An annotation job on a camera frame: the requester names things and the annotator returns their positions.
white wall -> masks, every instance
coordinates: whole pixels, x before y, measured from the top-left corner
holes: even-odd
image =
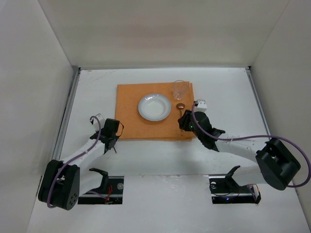
[[[0,1],[0,227],[26,232],[72,76],[37,0]]]
[[[252,74],[269,128],[287,137],[311,159],[311,1],[291,0],[252,66]],[[302,156],[296,183],[308,170]],[[311,183],[298,188],[311,223]]]
[[[249,66],[288,0],[39,0],[78,66]]]

orange placemat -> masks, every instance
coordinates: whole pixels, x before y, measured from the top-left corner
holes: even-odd
[[[162,121],[148,121],[138,112],[140,100],[149,94],[159,93],[166,96],[171,102],[171,112]],[[194,101],[193,87],[189,83],[189,89],[182,100],[173,97],[173,83],[146,83],[146,84],[120,84],[117,90],[117,104],[115,119],[124,125],[122,139],[162,139],[162,140],[191,140],[192,132],[185,132],[181,136],[177,120],[180,111],[176,105],[184,103],[191,109]]]

table surface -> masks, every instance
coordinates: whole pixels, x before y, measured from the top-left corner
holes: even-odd
[[[83,70],[61,158],[94,133],[91,115],[114,118],[118,84],[179,79],[193,83],[195,99],[207,101],[213,127],[240,136],[266,133],[244,68]],[[256,166],[250,160],[208,150],[197,139],[120,140],[116,149],[92,166],[125,176],[122,205],[76,205],[66,212],[36,201],[28,232],[310,232],[294,189],[260,184],[259,205],[211,203],[206,175]]]

plate rim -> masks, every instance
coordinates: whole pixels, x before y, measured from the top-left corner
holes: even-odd
[[[140,110],[139,110],[139,107],[140,107],[140,105],[143,103],[143,100],[144,100],[147,96],[152,96],[152,95],[163,96],[163,97],[167,100],[167,103],[169,104],[168,107],[170,108],[170,110],[168,111],[167,115],[166,115],[165,117],[159,119],[159,120],[147,119],[147,118],[145,118],[145,117],[141,114],[141,112],[140,112]],[[172,110],[172,105],[171,105],[171,102],[170,102],[169,98],[167,98],[165,95],[160,94],[160,93],[151,93],[151,94],[145,95],[143,98],[141,98],[141,100],[139,101],[139,104],[138,104],[138,112],[139,112],[139,114],[141,115],[142,118],[144,118],[144,119],[146,119],[146,120],[148,120],[148,121],[161,121],[161,120],[164,120],[165,118],[167,118],[167,117],[169,116],[169,114],[171,113],[171,110]]]

plate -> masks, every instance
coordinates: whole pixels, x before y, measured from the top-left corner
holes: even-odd
[[[160,121],[170,114],[171,103],[164,95],[150,94],[141,99],[138,111],[146,120]]]

